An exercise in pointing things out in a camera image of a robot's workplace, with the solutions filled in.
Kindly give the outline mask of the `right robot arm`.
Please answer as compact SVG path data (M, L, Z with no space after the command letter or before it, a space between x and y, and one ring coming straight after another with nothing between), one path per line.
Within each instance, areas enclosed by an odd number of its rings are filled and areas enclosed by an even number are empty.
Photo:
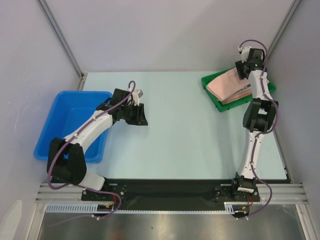
M240 80L248 79L252 100L243 116L245 148L243 160L232 180L230 195L236 201L253 196L258 181L256 167L264 136L274 128L279 103L274 101L265 70L266 53L263 49L246 46L239 49L241 60L235 63Z

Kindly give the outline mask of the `small pink cloth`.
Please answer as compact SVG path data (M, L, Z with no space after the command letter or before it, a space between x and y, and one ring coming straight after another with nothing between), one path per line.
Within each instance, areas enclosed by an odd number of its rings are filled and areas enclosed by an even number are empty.
M240 79L236 68L214 78L207 84L206 89L222 104L228 104L252 94L249 80Z

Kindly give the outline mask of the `patterned blue white towel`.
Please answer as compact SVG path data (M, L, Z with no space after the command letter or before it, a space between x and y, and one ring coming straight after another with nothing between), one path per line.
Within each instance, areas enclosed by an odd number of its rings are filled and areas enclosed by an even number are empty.
M247 91L247 90L250 89L250 87L251 87L251 85L248 84L248 85L244 86L243 88L239 89L239 90L236 92L236 94L242 93L242 92L244 92L244 91Z

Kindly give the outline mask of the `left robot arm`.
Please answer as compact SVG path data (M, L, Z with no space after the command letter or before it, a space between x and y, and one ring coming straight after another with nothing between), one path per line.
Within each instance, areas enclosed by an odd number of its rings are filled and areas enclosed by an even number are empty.
M88 170L85 153L92 143L118 121L147 126L142 90L116 88L112 97L97 106L89 119L64 138L54 138L49 145L47 174L65 184L92 189L99 200L110 195L108 179Z

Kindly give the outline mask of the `pink towel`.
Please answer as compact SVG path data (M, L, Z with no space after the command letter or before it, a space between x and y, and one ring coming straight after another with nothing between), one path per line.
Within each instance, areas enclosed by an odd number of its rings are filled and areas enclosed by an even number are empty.
M251 82L247 78L240 80L236 77L224 77L220 83L221 89L218 99L223 104L235 102L252 94ZM242 89L248 84L250 84L250 89L241 93L236 93L238 90Z

